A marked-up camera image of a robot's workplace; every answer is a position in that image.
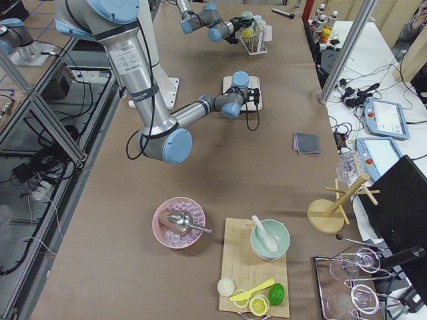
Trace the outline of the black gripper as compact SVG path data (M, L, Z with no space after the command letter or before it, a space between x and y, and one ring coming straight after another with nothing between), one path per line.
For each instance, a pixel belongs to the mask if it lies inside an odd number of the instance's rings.
M244 20L241 17L234 17L224 22L223 39L229 44L238 44L236 32L244 26Z
M260 104L260 90L258 88L248 88L245 103L253 103L256 107Z

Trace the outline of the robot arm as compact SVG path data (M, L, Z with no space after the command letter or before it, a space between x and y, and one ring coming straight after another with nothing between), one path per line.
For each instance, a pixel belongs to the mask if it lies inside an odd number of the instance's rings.
M207 27L210 41L226 40L230 44L238 44L236 32L242 28L251 27L254 22L252 14L245 13L224 21L215 3L206 3L199 13L192 10L189 1L176 1L181 13L181 28L185 34L190 34L202 27Z
M139 152L166 163L182 163L193 145L186 126L211 112L235 119L247 102L259 102L260 92L250 87L246 72L237 71L225 93L203 95L169 112L155 80L149 46L138 39L147 36L137 18L140 8L139 1L56 1L56 29L104 47L115 77L129 93L144 124L136 132Z

